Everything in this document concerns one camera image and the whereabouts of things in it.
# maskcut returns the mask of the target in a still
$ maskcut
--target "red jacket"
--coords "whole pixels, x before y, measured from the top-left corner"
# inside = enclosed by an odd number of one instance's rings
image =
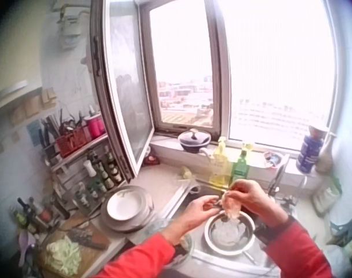
[[[331,267],[309,234],[297,222],[273,240],[265,252],[281,269],[282,277],[332,277]],[[95,278],[155,278],[175,249],[156,234],[108,263]]]

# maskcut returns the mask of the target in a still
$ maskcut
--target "stack of plates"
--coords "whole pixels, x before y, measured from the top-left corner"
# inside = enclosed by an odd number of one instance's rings
[[[142,187],[118,188],[101,207],[101,219],[112,230],[132,233],[145,227],[154,216],[151,195]]]

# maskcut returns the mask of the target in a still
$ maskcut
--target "red container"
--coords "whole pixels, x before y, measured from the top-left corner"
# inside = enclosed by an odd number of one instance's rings
[[[86,117],[84,120],[87,123],[89,134],[92,139],[96,139],[106,132],[101,114]]]
[[[56,140],[62,158],[72,154],[88,143],[83,127],[75,129],[72,133],[63,135]]]

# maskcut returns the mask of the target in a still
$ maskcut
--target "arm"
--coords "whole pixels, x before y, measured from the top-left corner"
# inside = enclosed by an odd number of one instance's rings
[[[109,262],[95,278],[157,277],[173,257],[175,249],[159,233]]]
[[[190,230],[201,225],[219,209],[212,208],[218,196],[203,196],[192,201],[184,213],[164,230],[143,244],[124,252],[116,261],[109,262],[94,278],[155,278],[174,253],[173,246]]]
[[[296,221],[269,243],[265,252],[279,266],[282,277],[332,277],[324,254]]]
[[[240,202],[269,227],[261,239],[269,242],[266,253],[283,277],[332,277],[328,261],[306,230],[271,201],[257,182],[236,180],[230,189],[226,198]]]

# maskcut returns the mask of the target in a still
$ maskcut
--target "shelf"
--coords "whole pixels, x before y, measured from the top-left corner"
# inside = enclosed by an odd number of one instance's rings
[[[100,136],[99,138],[94,139],[93,141],[91,141],[88,144],[84,145],[79,150],[75,151],[74,153],[72,153],[68,157],[66,157],[63,160],[61,160],[60,162],[58,162],[58,164],[52,166],[51,167],[51,171],[52,172],[56,172],[62,166],[74,161],[78,157],[82,156],[88,149],[94,148],[95,146],[101,144],[106,139],[107,139],[107,134],[104,134],[104,135]]]

